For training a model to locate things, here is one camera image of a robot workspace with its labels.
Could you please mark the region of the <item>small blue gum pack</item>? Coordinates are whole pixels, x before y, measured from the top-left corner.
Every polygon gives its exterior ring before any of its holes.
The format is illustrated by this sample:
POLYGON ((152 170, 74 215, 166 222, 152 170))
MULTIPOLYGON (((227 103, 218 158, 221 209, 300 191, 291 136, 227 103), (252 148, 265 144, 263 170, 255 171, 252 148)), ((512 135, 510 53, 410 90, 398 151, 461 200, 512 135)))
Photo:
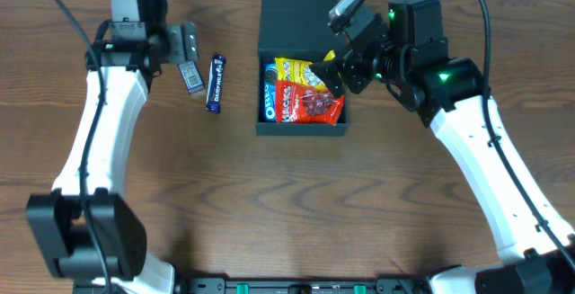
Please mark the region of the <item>small blue gum pack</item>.
POLYGON ((178 69, 189 94, 195 94, 205 89, 203 79, 194 61, 180 63, 178 69))

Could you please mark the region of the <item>blue Oreo cookie pack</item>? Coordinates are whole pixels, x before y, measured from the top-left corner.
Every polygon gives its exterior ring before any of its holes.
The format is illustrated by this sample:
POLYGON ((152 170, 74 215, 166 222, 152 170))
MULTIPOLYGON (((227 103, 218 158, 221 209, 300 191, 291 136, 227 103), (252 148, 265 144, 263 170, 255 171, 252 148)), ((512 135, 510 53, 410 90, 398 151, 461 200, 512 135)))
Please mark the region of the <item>blue Oreo cookie pack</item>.
POLYGON ((266 121, 275 121, 276 116, 276 82, 279 71, 275 63, 264 67, 263 113, 266 121))

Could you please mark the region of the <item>Dairy Milk chocolate bar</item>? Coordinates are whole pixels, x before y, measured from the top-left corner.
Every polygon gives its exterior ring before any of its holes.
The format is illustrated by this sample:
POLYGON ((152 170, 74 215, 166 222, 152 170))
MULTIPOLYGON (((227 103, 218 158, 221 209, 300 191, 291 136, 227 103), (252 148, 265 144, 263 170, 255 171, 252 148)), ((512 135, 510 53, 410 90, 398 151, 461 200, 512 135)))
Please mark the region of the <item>Dairy Milk chocolate bar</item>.
POLYGON ((206 109, 209 112, 221 112, 221 92, 223 74, 226 65, 226 58, 216 53, 210 62, 209 80, 208 80, 208 94, 206 100, 206 109))

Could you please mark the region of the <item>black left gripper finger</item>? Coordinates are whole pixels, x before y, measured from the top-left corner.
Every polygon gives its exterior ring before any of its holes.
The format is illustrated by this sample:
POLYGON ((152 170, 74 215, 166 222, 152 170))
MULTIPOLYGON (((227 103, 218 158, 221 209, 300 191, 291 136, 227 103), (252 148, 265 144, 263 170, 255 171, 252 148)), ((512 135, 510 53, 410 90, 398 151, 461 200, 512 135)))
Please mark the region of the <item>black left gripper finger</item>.
POLYGON ((185 22, 181 25, 182 42, 187 61, 197 62, 199 60, 198 54, 198 39, 197 28, 194 22, 185 22))
POLYGON ((167 37, 169 41, 169 52, 166 57, 168 64, 180 64, 185 61, 185 48, 181 26, 171 24, 167 27, 167 37))

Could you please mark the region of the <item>red snack bag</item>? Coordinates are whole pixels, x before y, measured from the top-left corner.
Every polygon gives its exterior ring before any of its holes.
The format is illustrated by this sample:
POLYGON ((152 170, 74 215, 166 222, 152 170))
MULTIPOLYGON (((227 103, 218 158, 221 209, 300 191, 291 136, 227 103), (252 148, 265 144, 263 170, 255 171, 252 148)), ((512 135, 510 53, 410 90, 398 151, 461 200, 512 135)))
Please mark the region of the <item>red snack bag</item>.
POLYGON ((277 123, 323 123, 334 126, 345 104, 345 97, 335 98, 329 91, 289 81, 276 82, 277 123))

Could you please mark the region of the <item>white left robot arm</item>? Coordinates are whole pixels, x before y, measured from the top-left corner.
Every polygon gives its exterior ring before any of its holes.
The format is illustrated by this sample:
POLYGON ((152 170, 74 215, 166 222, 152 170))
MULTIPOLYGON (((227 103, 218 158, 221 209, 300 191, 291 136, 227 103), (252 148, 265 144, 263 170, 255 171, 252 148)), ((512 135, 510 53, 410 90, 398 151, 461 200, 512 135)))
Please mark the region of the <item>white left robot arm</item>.
POLYGON ((52 189, 26 206, 49 273, 77 293, 186 293, 189 281, 147 249, 125 200, 137 118, 164 64, 197 61, 193 22, 103 22, 85 55, 87 93, 74 145, 52 189))

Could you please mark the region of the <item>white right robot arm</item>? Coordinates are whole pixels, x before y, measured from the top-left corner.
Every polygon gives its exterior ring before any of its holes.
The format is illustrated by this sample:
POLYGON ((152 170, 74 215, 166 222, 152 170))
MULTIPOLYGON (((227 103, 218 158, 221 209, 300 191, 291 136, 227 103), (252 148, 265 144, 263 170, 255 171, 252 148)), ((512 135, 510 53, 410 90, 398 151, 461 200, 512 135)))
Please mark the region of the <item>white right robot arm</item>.
POLYGON ((452 58, 437 0, 399 0, 387 16, 356 0, 329 13, 347 46, 313 72, 335 95, 360 93, 379 80, 449 151, 478 200, 500 265, 449 267, 402 281, 410 293, 571 293, 574 230, 538 188, 511 143, 483 75, 468 58, 452 58))

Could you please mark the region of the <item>yellow snack bag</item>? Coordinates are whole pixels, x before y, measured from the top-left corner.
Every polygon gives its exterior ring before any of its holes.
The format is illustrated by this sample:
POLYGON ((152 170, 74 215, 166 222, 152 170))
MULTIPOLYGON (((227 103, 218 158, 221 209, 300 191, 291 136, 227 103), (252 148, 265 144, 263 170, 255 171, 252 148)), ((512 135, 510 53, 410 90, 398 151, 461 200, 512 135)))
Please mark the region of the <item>yellow snack bag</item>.
POLYGON ((328 87, 316 74, 312 72, 311 61, 293 58, 275 58, 279 81, 289 81, 299 85, 312 87, 316 91, 327 91, 328 87))

